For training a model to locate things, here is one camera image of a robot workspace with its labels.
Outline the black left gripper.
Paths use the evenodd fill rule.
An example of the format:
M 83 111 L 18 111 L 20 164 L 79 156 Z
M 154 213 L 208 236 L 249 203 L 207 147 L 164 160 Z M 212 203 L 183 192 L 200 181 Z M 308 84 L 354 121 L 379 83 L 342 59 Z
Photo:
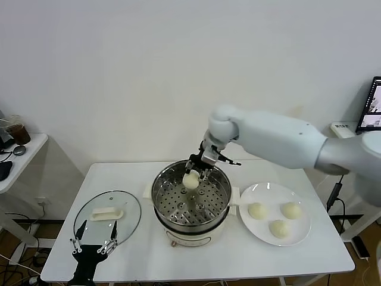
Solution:
M 110 238 L 104 245 L 82 245 L 81 239 L 86 229 L 87 220 L 74 227 L 74 238 L 70 238 L 73 246 L 73 257 L 77 261 L 76 270 L 67 285 L 95 285 L 93 278 L 99 263 L 108 258 L 117 247 L 117 221 L 114 222 Z

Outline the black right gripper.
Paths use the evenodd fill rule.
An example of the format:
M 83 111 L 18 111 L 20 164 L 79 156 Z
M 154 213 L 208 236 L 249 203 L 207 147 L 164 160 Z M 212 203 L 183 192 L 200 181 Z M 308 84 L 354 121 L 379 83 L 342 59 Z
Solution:
M 191 170 L 201 171 L 199 180 L 205 181 L 208 179 L 208 176 L 213 171 L 212 169 L 214 168 L 214 165 L 208 164 L 202 161 L 201 159 L 202 159 L 202 153 L 191 154 L 189 156 L 189 160 L 186 162 L 186 165 L 185 165 L 185 173 L 190 174 Z

